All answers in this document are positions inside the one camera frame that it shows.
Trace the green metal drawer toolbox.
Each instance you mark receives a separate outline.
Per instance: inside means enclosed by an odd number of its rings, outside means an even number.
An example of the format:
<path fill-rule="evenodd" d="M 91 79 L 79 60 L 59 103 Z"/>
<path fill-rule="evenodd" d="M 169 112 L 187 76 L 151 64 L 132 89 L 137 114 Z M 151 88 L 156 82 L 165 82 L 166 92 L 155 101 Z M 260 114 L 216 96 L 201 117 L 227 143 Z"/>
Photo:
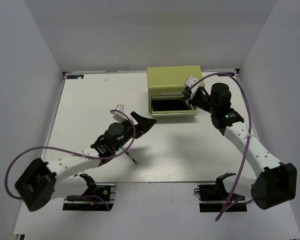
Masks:
<path fill-rule="evenodd" d="M 190 117 L 198 110 L 184 101 L 183 91 L 189 77 L 203 77 L 200 66 L 164 66 L 147 68 L 148 111 L 153 118 Z"/>

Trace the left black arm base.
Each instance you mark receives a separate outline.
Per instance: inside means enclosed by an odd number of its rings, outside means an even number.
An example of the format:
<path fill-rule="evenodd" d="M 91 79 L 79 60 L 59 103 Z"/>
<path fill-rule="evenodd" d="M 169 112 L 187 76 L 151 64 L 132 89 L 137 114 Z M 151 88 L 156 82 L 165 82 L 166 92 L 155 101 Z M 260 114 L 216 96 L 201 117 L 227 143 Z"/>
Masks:
<path fill-rule="evenodd" d="M 109 212 L 116 198 L 115 183 L 97 183 L 89 186 L 80 196 L 67 196 L 63 201 L 63 211 Z"/>

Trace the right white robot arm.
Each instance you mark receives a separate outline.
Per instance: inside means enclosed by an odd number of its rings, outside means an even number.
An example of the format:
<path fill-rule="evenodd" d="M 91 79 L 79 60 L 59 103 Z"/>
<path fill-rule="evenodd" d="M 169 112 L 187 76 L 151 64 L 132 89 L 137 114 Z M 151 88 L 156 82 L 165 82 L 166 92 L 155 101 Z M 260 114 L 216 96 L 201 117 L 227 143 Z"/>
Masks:
<path fill-rule="evenodd" d="M 244 118 L 231 107 L 231 92 L 224 83 L 215 83 L 210 94 L 194 83 L 185 84 L 184 100 L 192 108 L 211 114 L 213 126 L 245 157 L 255 178 L 242 177 L 236 196 L 252 198 L 262 210 L 293 200 L 296 197 L 297 169 L 272 155 L 248 132 Z"/>

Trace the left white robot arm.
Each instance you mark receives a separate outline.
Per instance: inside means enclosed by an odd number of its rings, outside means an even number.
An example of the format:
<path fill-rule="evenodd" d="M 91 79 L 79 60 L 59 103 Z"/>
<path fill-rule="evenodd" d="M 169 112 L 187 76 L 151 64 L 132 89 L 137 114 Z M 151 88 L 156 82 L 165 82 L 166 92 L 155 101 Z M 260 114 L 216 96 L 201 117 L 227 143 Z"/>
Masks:
<path fill-rule="evenodd" d="M 52 200 L 58 183 L 107 164 L 121 155 L 119 150 L 125 144 L 131 145 L 157 123 L 134 111 L 130 116 L 115 109 L 111 113 L 116 121 L 83 152 L 69 151 L 69 157 L 57 161 L 36 158 L 29 164 L 14 185 L 29 211 L 35 212 Z"/>

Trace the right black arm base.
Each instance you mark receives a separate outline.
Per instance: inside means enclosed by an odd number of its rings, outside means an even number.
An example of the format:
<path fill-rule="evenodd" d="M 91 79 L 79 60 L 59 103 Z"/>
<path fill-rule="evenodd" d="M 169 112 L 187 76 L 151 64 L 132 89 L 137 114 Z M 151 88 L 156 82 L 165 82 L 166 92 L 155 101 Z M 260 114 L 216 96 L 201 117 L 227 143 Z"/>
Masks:
<path fill-rule="evenodd" d="M 228 193 L 217 193 L 215 183 L 208 182 L 199 184 L 194 190 L 194 194 L 198 196 L 199 210 L 201 213 L 218 213 L 222 210 L 224 203 L 228 197 Z M 246 199 L 244 196 L 234 193 L 229 205 L 237 201 L 237 203 L 226 212 L 247 212 Z"/>

